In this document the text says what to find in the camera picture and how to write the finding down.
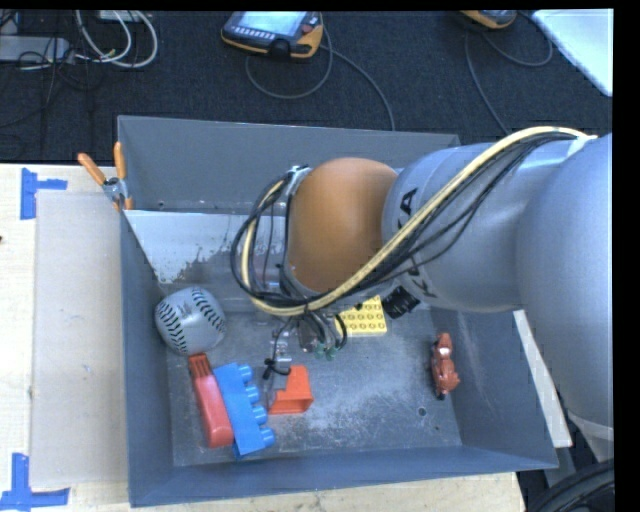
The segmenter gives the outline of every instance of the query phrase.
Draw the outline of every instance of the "orange block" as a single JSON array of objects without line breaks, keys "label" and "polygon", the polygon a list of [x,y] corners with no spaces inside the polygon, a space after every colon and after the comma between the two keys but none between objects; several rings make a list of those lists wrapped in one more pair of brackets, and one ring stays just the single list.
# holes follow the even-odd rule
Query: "orange block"
[{"label": "orange block", "polygon": [[269,414],[297,414],[306,411],[313,403],[309,386],[309,372],[302,365],[291,365],[285,389],[276,391]]},{"label": "orange block", "polygon": [[194,354],[189,357],[189,372],[209,448],[232,444],[233,427],[206,354]]}]

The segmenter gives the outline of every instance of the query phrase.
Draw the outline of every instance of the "yellow cable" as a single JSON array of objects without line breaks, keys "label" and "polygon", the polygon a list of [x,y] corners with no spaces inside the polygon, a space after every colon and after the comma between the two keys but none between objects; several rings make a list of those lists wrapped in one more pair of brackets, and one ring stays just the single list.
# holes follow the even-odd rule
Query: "yellow cable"
[{"label": "yellow cable", "polygon": [[[469,176],[481,168],[491,158],[496,156],[501,151],[505,150],[509,146],[516,144],[524,139],[533,137],[535,135],[541,135],[545,133],[565,133],[567,135],[573,135],[578,137],[595,138],[595,136],[588,136],[578,130],[571,128],[562,128],[555,126],[537,126],[533,128],[526,128],[524,130],[512,133],[507,137],[496,142],[493,146],[487,148],[485,151],[476,156],[471,162],[469,162],[458,174],[456,174],[444,187],[442,187],[436,194],[434,194],[422,207],[416,212],[415,215],[409,218],[409,220],[400,228],[396,234],[367,262],[360,270],[353,274],[340,286],[329,292],[327,295],[314,300],[306,306],[289,306],[289,307],[275,307],[267,304],[266,302],[251,297],[252,302],[261,310],[276,316],[296,316],[302,315],[306,311],[316,311],[329,304],[340,299],[344,294],[349,292],[355,286],[357,286],[365,277],[367,277],[391,252],[393,252],[403,240],[405,240],[418,225],[427,218],[427,216],[435,210],[449,194],[451,194],[460,184],[465,181]],[[265,195],[265,198],[273,193],[277,187],[282,184],[282,181],[274,185]],[[247,236],[244,243],[242,252],[241,270],[242,279],[244,283],[249,286],[249,247],[253,240],[255,231],[255,220],[251,222],[247,229]]]}]

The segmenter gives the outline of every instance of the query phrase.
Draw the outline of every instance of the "orange figurine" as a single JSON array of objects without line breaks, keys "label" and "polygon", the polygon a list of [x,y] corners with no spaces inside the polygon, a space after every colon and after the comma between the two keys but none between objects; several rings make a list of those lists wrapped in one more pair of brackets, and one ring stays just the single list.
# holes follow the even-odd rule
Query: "orange figurine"
[{"label": "orange figurine", "polygon": [[451,360],[452,352],[451,336],[446,332],[438,334],[433,344],[431,373],[436,384],[436,394],[440,400],[444,400],[445,396],[460,384],[460,378]]}]

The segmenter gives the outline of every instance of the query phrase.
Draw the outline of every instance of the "gray ball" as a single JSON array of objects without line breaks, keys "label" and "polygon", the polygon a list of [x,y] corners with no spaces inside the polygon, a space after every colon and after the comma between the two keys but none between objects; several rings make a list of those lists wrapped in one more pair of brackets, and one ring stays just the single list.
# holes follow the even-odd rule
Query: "gray ball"
[{"label": "gray ball", "polygon": [[165,297],[155,308],[155,322],[167,346],[183,356],[214,348],[227,332],[215,297],[198,286]]}]

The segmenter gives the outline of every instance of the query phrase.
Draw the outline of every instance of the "blue toy block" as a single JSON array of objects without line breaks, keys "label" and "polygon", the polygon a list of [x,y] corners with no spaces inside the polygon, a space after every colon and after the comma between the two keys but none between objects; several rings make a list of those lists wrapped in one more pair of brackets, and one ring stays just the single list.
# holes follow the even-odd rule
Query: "blue toy block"
[{"label": "blue toy block", "polygon": [[268,448],[275,434],[267,422],[267,411],[254,405],[260,399],[256,386],[250,385],[253,370],[247,365],[230,363],[213,370],[233,428],[233,450],[236,458]]},{"label": "blue toy block", "polygon": [[69,489],[51,492],[32,492],[29,487],[29,457],[21,453],[12,456],[11,490],[0,496],[0,510],[29,512],[32,507],[66,505]]}]

